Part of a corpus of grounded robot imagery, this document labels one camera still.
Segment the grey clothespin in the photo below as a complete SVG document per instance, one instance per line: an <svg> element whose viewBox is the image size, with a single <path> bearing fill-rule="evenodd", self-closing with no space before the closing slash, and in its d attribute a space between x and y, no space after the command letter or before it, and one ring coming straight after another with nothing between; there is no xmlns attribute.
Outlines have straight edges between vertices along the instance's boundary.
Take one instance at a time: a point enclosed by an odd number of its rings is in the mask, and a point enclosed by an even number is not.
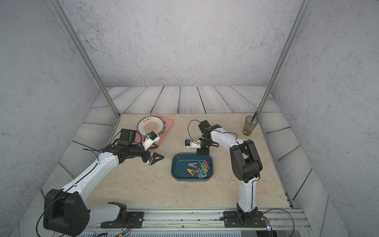
<svg viewBox="0 0 379 237"><path fill-rule="evenodd" d="M188 166L192 168L197 168L197 163L189 163Z"/></svg>

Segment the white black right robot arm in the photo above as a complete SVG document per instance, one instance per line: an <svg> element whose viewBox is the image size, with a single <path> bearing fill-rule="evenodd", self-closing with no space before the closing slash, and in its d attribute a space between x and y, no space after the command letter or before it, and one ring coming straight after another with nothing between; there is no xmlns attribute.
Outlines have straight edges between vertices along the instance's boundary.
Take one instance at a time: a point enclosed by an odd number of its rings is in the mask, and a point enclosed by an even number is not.
<svg viewBox="0 0 379 237"><path fill-rule="evenodd" d="M257 182L263 164L252 140L241 140L237 134L225 131L220 125L210 125L207 120L198 125L201 137L194 142L198 156L209 155L210 147L223 147L230 152L232 171L239 181L237 215L241 223L262 216L256 202Z"/></svg>

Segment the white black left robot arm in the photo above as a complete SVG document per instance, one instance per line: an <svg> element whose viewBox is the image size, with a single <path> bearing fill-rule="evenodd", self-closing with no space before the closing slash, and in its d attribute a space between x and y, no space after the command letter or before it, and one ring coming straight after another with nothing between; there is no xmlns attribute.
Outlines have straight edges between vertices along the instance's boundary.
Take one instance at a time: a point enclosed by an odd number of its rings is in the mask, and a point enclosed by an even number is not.
<svg viewBox="0 0 379 237"><path fill-rule="evenodd" d="M160 137L157 133L147 133L136 141L138 135L137 130L121 129L112 143L101 150L94 150L97 158L85 171L61 189L52 189L45 195L44 211L38 222L47 230L71 237L96 224L123 229L120 236L130 232L134 222L125 204L109 202L108 206L89 209L85 202L103 178L125 160L141 158L151 166L164 158L158 153L151 153L151 149L158 148L156 142Z"/></svg>

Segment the teal plastic storage box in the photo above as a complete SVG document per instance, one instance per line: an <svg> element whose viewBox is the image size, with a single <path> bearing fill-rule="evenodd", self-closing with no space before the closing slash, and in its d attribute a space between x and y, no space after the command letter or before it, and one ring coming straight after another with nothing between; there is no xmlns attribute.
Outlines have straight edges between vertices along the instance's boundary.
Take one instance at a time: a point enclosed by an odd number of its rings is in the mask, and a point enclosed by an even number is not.
<svg viewBox="0 0 379 237"><path fill-rule="evenodd" d="M214 174L211 156L179 153L172 159L171 175L177 181L208 181Z"/></svg>

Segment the white plate orange sunburst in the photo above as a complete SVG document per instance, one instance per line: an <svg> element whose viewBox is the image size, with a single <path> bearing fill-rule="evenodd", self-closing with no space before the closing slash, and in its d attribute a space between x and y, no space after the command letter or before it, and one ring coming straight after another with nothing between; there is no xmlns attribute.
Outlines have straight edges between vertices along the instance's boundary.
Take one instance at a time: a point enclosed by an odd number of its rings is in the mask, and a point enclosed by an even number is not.
<svg viewBox="0 0 379 237"><path fill-rule="evenodd" d="M165 126L166 122L161 118L157 116L147 116L138 122L137 131L139 131L142 136L152 132L160 135L164 132Z"/></svg>

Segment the pink plastic tray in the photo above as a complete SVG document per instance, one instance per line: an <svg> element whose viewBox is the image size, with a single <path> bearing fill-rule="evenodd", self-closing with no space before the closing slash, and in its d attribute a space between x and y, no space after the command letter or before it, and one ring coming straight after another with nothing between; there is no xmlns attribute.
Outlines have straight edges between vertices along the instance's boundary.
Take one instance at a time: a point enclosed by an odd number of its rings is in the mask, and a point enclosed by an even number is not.
<svg viewBox="0 0 379 237"><path fill-rule="evenodd" d="M156 142L157 145L160 145L160 143L163 141L166 134L169 132L171 127L174 125L174 120L171 118L165 117L163 115L158 115L158 114L151 114L151 116L157 116L157 117L161 118L164 122L166 122L164 132L159 135L160 140L158 142Z"/></svg>

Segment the olive drinking glass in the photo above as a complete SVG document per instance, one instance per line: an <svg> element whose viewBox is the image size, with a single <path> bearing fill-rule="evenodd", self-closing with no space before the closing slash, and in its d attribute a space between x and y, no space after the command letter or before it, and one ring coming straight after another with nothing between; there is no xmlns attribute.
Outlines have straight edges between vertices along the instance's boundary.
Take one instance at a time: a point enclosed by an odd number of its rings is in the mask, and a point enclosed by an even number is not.
<svg viewBox="0 0 379 237"><path fill-rule="evenodd" d="M255 120L253 121L253 123L250 124L251 118L252 118L252 116L247 116L247 117L245 118L245 121L244 121L243 134L246 135L246 136L251 135L252 132L254 131L255 127L256 127L257 124L258 124L258 119L257 119L257 117L255 118Z"/></svg>

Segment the teal pen in glass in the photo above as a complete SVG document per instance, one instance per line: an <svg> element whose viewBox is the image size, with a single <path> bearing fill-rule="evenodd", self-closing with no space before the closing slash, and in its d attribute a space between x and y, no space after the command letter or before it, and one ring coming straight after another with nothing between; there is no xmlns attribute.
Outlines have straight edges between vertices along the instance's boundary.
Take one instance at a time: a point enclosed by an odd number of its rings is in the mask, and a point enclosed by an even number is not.
<svg viewBox="0 0 379 237"><path fill-rule="evenodd" d="M255 120L255 118L257 117L257 114L258 114L258 112L256 111L254 114L253 114L253 116L252 116L252 118L251 118L251 121L250 121L250 124L252 124L253 123L253 121Z"/></svg>

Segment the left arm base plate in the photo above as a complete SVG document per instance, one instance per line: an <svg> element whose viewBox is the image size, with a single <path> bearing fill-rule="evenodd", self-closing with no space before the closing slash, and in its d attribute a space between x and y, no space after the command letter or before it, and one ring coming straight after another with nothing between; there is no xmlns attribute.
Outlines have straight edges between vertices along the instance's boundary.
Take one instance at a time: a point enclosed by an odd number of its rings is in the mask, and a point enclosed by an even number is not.
<svg viewBox="0 0 379 237"><path fill-rule="evenodd" d="M119 214L116 220L103 222L100 227L102 229L141 229L144 220L144 212L124 212Z"/></svg>

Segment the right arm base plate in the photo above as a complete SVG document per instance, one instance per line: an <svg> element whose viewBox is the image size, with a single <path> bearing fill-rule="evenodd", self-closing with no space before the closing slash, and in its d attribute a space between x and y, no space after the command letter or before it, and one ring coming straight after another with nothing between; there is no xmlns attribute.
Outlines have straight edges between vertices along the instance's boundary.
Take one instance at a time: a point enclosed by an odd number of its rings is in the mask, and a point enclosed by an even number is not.
<svg viewBox="0 0 379 237"><path fill-rule="evenodd" d="M224 211L220 221L226 228L266 228L266 222L261 211L244 213L240 211Z"/></svg>

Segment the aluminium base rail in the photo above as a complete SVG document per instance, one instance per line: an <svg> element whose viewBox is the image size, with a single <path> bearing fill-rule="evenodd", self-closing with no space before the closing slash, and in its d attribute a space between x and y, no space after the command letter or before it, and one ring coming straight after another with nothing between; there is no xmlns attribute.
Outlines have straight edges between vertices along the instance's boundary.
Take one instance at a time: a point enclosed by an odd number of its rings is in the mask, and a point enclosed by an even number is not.
<svg viewBox="0 0 379 237"><path fill-rule="evenodd" d="M262 209L266 228L226 228L220 221L224 211L235 209L130 209L144 212L141 229L87 227L81 237L313 237L311 225L301 209Z"/></svg>

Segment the left aluminium frame post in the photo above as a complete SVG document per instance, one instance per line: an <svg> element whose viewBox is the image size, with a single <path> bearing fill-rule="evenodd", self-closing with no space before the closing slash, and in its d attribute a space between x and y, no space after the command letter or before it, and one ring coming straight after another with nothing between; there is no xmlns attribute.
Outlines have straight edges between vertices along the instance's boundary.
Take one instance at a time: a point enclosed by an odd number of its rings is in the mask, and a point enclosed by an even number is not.
<svg viewBox="0 0 379 237"><path fill-rule="evenodd" d="M97 87L99 88L101 94L103 95L105 101L110 106L111 110L115 114L116 118L119 118L121 113L117 109L116 105L113 102L113 99L111 98L110 94L108 93L106 87L104 86L98 72L96 71L91 59L89 58L83 44L81 43L77 33L75 32L68 16L66 15L61 3L58 0L49 0L49 5L51 6L52 10L56 14L59 22L61 23L63 29L65 30L66 34L70 38L71 42L74 44L74 47L79 54L81 60L85 64L86 68L88 69L92 79L96 83Z"/></svg>

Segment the aluminium frame post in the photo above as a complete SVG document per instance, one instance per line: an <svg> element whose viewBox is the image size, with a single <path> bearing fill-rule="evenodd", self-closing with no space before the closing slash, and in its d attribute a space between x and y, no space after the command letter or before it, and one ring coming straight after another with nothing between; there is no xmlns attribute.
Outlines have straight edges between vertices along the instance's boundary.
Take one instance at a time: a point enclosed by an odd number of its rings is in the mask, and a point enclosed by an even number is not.
<svg viewBox="0 0 379 237"><path fill-rule="evenodd" d="M268 84L266 86L266 89L265 89L265 92L264 92L264 95L261 99L261 102L259 104L259 107L258 107L258 110L256 112L257 114L257 117L260 116L260 114L263 112L263 109L265 107L265 104L266 102L268 101L268 98L269 98L269 95L271 94L276 82L277 82L277 79L280 75L280 72L285 64L285 61L290 53L290 50L291 50L291 47L292 47L292 44L294 43L295 39L296 39L296 36L301 28L301 25L306 17L306 14L309 10L309 7L311 5L311 2L310 0L303 0L301 5L300 5L300 9L297 13L297 16L295 18L295 21L291 27L291 30L288 34L288 37L287 37L287 40L285 42L285 45L282 49L282 52L279 56L279 59L275 65L275 68L274 68L274 71L268 81Z"/></svg>
<svg viewBox="0 0 379 237"><path fill-rule="evenodd" d="M105 101L110 106L111 110L115 114L116 118L119 118L121 113L117 109L116 105L113 102L113 99L111 98L110 94L108 93L106 87L104 86L98 72L96 71L91 59L89 58L83 44L81 43L77 33L75 32L68 16L66 15L61 3L58 0L49 0L49 5L51 6L52 10L56 14L59 22L61 23L63 29L65 30L66 34L70 38L71 42L74 44L74 47L79 54L81 60L85 64L86 68L88 69L92 79L96 83L97 87L99 88L101 94L103 95Z"/></svg>

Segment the right aluminium frame post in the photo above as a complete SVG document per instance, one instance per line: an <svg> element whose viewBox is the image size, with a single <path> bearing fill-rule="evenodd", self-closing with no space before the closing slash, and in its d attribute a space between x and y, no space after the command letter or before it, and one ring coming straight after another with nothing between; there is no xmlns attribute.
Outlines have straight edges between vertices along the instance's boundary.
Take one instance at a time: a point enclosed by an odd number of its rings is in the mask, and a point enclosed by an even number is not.
<svg viewBox="0 0 379 237"><path fill-rule="evenodd" d="M285 61L290 53L290 50L291 50L291 47L292 47L292 44L294 43L295 39L296 39L296 36L301 28L301 25L306 17L306 14L309 10L309 7L311 5L311 2L310 0L303 0L301 5L300 5L300 9L297 13L297 16L295 18L295 21L291 27L291 30L288 34L288 37L287 37L287 40L285 42L285 45L282 49L282 52L279 56L279 59L275 65L275 68L274 68L274 71L268 81L268 84L266 86L266 89L265 89L265 92L264 92L264 95L261 99L261 102L259 104L259 107L258 107L258 110L256 112L257 114L257 117L260 116L260 114L263 112L263 109L265 107L265 104L266 102L268 101L268 98L269 98L269 95L271 94L276 82L277 82L277 79L280 75L280 72L285 64Z"/></svg>

